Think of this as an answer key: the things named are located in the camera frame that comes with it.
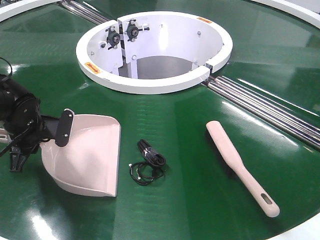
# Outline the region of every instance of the orange warning label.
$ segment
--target orange warning label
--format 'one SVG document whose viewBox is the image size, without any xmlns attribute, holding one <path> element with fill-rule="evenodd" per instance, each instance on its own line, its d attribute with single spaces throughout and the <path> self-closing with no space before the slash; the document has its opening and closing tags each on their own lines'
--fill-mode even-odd
<svg viewBox="0 0 320 240">
<path fill-rule="evenodd" d="M 212 21 L 210 21 L 210 20 L 208 20 L 206 18 L 203 18 L 203 17 L 198 17 L 197 19 L 199 19 L 199 20 L 201 20 L 201 21 L 203 21 L 203 22 L 205 22 L 207 24 L 212 24 L 213 23 Z"/>
<path fill-rule="evenodd" d="M 85 65 L 94 73 L 94 74 L 99 74 L 101 73 L 101 71 L 99 70 L 99 68 L 94 65 L 92 62 L 86 62 Z"/>
</svg>

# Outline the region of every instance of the hand brush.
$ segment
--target hand brush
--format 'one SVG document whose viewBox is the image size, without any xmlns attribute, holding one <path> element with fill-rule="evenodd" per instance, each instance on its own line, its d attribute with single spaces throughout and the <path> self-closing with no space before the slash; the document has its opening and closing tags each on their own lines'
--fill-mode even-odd
<svg viewBox="0 0 320 240">
<path fill-rule="evenodd" d="M 265 214 L 271 218 L 278 216 L 280 213 L 278 205 L 246 169 L 220 122 L 210 121 L 206 124 L 206 128 L 226 164 L 239 176 Z"/>
</svg>

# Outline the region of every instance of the metal rail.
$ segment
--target metal rail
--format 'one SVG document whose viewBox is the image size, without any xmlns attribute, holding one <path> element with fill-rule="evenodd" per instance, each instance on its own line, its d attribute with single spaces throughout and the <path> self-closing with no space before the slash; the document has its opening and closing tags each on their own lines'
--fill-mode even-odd
<svg viewBox="0 0 320 240">
<path fill-rule="evenodd" d="M 320 129 L 282 109 L 271 99 L 224 76 L 217 78 L 210 76 L 206 84 L 219 95 L 320 150 Z"/>
<path fill-rule="evenodd" d="M 80 16 L 94 24 L 102 24 L 105 23 L 107 21 L 110 21 L 110 19 L 100 15 L 99 13 L 97 13 L 96 11 L 93 11 L 92 9 L 76 2 L 73 0 L 62 0 L 61 5 L 66 8 L 67 10 L 69 10 L 70 12 L 72 12 L 73 14 Z"/>
</svg>

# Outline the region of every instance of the pink dustpan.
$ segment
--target pink dustpan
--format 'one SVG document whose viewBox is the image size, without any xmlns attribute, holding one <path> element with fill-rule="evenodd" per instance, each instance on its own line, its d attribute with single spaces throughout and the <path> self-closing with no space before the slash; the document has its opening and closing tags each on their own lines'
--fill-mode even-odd
<svg viewBox="0 0 320 240">
<path fill-rule="evenodd" d="M 40 144 L 43 165 L 59 187 L 70 193 L 115 197 L 120 131 L 113 117 L 74 115 L 66 146 L 57 146 L 55 140 Z"/>
</svg>

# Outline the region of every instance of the green surface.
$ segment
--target green surface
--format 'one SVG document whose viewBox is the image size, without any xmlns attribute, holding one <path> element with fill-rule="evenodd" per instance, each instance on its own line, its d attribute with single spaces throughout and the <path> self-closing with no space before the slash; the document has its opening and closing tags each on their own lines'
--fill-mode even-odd
<svg viewBox="0 0 320 240">
<path fill-rule="evenodd" d="M 234 49 L 218 74 L 265 94 L 319 126 L 320 32 L 279 11 L 242 0 L 88 1 L 111 18 L 168 10 L 199 15 L 223 26 Z M 121 124 L 116 198 L 85 197 L 60 189 L 32 155 L 22 174 L 0 164 L 0 236 L 10 240 L 262 240 L 319 212 L 320 153 L 201 85 L 163 95 L 116 92 L 88 79 L 75 47 L 94 25 L 58 5 L 0 23 L 0 56 L 14 79 L 41 99 L 41 112 L 115 117 Z M 0 72 L 6 66 L 0 63 Z M 244 164 L 280 207 L 260 209 L 206 140 L 205 124 L 219 120 Z M 165 178 L 139 186 L 129 163 L 148 140 L 167 158 Z"/>
</svg>

